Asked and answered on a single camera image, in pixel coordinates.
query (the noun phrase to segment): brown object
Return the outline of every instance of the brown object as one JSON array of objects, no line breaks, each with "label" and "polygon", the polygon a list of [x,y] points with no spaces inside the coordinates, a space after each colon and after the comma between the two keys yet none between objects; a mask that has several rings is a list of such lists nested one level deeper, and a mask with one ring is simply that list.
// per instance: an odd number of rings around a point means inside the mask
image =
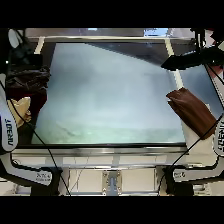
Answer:
[{"label": "brown object", "polygon": [[[171,101],[169,105],[175,113],[188,125],[199,137],[202,137],[216,122],[206,105],[194,96],[188,89],[181,88],[166,95]],[[206,139],[215,133],[214,127],[202,139]]]}]

